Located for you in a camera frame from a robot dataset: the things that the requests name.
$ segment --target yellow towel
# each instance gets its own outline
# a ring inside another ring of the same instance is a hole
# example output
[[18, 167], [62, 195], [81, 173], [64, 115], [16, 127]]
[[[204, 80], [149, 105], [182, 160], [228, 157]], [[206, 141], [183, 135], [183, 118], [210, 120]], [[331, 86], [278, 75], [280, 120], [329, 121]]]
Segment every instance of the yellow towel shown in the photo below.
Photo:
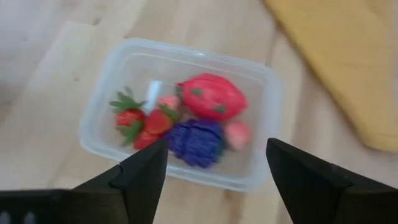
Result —
[[398, 151], [393, 0], [264, 1], [362, 141], [376, 149]]

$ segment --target wood grain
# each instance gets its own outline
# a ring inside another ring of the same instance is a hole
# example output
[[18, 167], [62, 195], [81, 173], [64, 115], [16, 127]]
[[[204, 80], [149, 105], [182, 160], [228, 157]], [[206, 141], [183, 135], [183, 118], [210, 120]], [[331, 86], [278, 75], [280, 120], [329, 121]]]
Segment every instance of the wood grain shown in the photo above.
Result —
[[[116, 164], [76, 132], [105, 55], [128, 37], [266, 63], [283, 83], [282, 140], [398, 187], [397, 156], [356, 139], [260, 0], [0, 0], [0, 31], [0, 189], [72, 188]], [[244, 194], [168, 177], [155, 223], [291, 220], [271, 178]]]

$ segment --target plastic container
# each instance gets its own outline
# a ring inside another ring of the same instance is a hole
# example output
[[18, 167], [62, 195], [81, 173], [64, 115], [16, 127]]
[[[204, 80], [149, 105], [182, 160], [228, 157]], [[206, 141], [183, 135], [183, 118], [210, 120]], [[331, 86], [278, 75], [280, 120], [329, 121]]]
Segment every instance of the plastic container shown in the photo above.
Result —
[[249, 108], [240, 116], [254, 138], [243, 152], [226, 151], [210, 169], [190, 167], [169, 156], [167, 174], [224, 189], [247, 191], [261, 185], [268, 171], [266, 141], [278, 133], [280, 81], [269, 68], [240, 58], [144, 39], [128, 39], [107, 58], [80, 123], [80, 143], [97, 155], [123, 161], [136, 150], [121, 147], [109, 101], [129, 86], [136, 100], [154, 108], [158, 97], [174, 94], [175, 83], [210, 72], [231, 80], [246, 95]]

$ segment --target green strawberry stem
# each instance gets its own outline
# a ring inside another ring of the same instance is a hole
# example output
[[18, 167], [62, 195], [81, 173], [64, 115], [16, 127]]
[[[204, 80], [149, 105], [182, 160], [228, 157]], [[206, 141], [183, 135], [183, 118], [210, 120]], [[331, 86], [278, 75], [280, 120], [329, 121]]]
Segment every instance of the green strawberry stem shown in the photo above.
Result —
[[118, 101], [110, 101], [109, 104], [114, 106], [114, 112], [118, 113], [128, 109], [140, 109], [146, 101], [136, 102], [133, 100], [133, 94], [129, 87], [124, 88], [127, 94], [124, 94], [120, 91], [117, 92]]
[[138, 120], [134, 120], [131, 122], [130, 126], [118, 126], [117, 130], [125, 137], [124, 142], [122, 143], [122, 147], [126, 147], [129, 144], [132, 144], [134, 140], [136, 140], [138, 134], [140, 133], [143, 127], [143, 123]]
[[174, 122], [178, 121], [178, 113], [170, 109], [166, 104], [159, 105], [160, 110], [169, 116]]

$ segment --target toy strawberry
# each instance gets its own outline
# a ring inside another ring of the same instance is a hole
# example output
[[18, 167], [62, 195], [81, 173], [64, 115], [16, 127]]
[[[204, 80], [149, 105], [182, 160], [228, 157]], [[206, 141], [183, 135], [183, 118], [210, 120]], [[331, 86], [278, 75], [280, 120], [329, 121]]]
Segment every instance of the toy strawberry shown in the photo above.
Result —
[[163, 96], [157, 100], [157, 104], [159, 106], [160, 105], [168, 106], [171, 110], [177, 110], [180, 104], [180, 98], [174, 95]]
[[240, 151], [248, 144], [251, 139], [249, 126], [243, 121], [231, 121], [224, 129], [225, 137], [229, 145]]
[[145, 120], [144, 131], [151, 134], [163, 134], [173, 127], [177, 115], [167, 106], [161, 105], [160, 109], [154, 109]]
[[127, 146], [135, 140], [145, 120], [145, 114], [141, 110], [145, 101], [135, 102], [132, 99], [131, 89], [125, 87], [125, 90], [127, 94], [118, 92], [118, 101], [109, 102], [111, 106], [115, 107], [116, 129], [125, 137], [122, 146]]
[[127, 95], [122, 92], [118, 92], [118, 101], [110, 101], [109, 104], [114, 106], [114, 112], [116, 113], [115, 120], [118, 126], [129, 126], [133, 121], [144, 121], [145, 114], [141, 110], [141, 107], [146, 103], [135, 102], [132, 99], [132, 91], [130, 88], [125, 87]]
[[144, 149], [150, 144], [156, 142], [156, 140], [158, 139], [160, 139], [160, 136], [158, 134], [151, 134], [147, 131], [143, 131], [139, 133], [136, 140], [134, 140], [134, 148], [138, 150]]
[[246, 97], [236, 86], [228, 79], [210, 73], [178, 83], [177, 94], [201, 118], [230, 119], [247, 107]]

